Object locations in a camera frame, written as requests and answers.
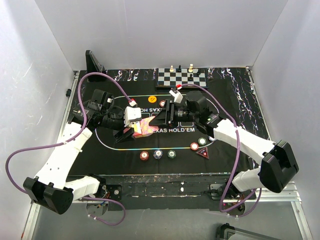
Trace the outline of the red poker chip stack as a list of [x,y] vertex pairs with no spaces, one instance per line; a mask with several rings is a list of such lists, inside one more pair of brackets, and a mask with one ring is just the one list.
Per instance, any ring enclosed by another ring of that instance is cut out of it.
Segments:
[[147,151],[142,151],[140,153],[140,159],[142,161],[147,161],[149,159],[149,153]]

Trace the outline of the black triangular all-in marker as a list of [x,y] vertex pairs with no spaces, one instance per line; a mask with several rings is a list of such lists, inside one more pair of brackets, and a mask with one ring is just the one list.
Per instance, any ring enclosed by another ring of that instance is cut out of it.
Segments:
[[205,159],[209,159],[209,153],[208,153],[208,148],[207,147],[199,149],[196,152],[196,154],[201,156],[201,157],[203,157],[203,158],[205,158]]

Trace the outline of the green poker chip stack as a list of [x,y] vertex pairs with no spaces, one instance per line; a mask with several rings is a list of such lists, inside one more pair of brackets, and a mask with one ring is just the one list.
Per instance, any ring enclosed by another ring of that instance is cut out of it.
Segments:
[[170,158],[170,159],[174,159],[177,154],[174,150],[169,150],[168,153],[167,153],[167,156]]

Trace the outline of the red chips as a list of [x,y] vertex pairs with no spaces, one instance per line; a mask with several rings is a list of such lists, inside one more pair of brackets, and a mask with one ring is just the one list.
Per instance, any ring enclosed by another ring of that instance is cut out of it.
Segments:
[[160,106],[160,107],[164,107],[165,103],[166,103],[166,101],[165,101],[165,100],[162,100],[162,101],[160,101],[159,106]]
[[199,149],[199,145],[196,143],[196,142],[192,142],[190,144],[190,148],[193,150],[193,151],[196,151]]

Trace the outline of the green chips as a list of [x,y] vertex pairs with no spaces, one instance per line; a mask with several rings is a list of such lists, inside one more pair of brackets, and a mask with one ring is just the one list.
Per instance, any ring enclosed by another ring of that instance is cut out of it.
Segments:
[[201,146],[205,146],[207,144],[207,140],[204,137],[200,137],[198,139],[198,144]]

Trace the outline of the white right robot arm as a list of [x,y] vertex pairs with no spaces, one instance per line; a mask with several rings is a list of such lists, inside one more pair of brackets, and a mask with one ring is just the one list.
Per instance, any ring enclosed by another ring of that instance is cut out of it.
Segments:
[[299,172],[298,163],[291,145],[281,140],[273,142],[258,137],[237,126],[236,121],[227,111],[213,112],[207,106],[207,99],[201,91],[180,93],[182,85],[172,88],[169,93],[174,100],[165,105],[168,114],[166,123],[172,127],[177,122],[193,122],[197,129],[216,140],[225,142],[252,158],[258,168],[236,173],[233,169],[226,186],[227,195],[237,199],[245,191],[267,188],[280,193]]

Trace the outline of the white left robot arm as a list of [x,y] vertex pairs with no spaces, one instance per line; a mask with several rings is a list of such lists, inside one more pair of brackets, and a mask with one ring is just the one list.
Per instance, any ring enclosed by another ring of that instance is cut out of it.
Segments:
[[114,131],[117,142],[147,137],[160,129],[154,117],[142,118],[140,109],[130,103],[125,109],[114,105],[114,95],[95,89],[82,109],[75,109],[71,123],[65,126],[63,143],[55,147],[45,165],[33,178],[26,178],[23,188],[35,202],[59,215],[65,213],[74,200],[91,196],[95,200],[109,197],[106,180],[89,174],[67,181],[68,173],[82,147],[97,127]]

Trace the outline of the red-backed playing card deck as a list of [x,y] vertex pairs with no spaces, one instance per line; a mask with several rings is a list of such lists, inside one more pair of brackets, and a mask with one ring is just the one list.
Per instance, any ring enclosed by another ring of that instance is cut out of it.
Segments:
[[150,121],[151,121],[153,118],[154,118],[153,116],[143,118],[143,119],[140,121],[140,130],[141,130],[141,133],[135,132],[135,133],[133,134],[133,137],[134,137],[134,138],[148,137],[148,136],[150,136],[151,134],[153,134],[155,130],[153,129],[152,126],[149,125]]

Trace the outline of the blue poker chip stack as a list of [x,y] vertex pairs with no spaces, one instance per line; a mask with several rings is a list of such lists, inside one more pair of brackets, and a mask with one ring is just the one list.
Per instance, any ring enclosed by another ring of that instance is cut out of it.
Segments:
[[163,156],[163,151],[161,149],[157,149],[153,153],[153,157],[157,160],[161,159]]

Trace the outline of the yellow big blind button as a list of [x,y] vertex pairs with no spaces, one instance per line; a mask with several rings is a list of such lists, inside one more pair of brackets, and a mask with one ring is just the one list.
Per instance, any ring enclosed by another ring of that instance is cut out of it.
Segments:
[[157,101],[157,97],[154,95],[151,95],[148,97],[148,102],[149,103],[155,103]]

